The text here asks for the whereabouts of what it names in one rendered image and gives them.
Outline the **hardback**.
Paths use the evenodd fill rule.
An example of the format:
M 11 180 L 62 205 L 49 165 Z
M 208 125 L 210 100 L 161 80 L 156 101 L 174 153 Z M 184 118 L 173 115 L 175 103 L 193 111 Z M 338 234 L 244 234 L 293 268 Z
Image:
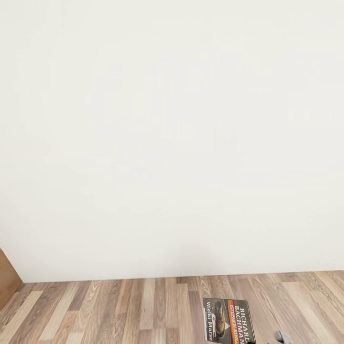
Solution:
M 204 338 L 220 344 L 255 343 L 248 301 L 203 298 Z

